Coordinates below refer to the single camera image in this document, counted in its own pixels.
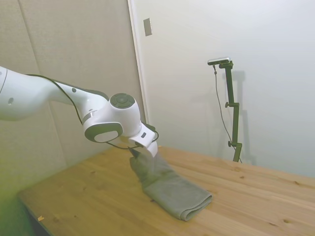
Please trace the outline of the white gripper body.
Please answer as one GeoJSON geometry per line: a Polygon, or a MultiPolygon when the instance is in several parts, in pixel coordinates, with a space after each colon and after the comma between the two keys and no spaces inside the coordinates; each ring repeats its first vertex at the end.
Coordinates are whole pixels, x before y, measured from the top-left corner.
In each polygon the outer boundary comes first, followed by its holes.
{"type": "Polygon", "coordinates": [[[128,143],[134,146],[129,148],[134,148],[146,157],[154,158],[158,152],[157,137],[158,133],[153,126],[141,123],[138,134],[128,137],[128,143]]]}

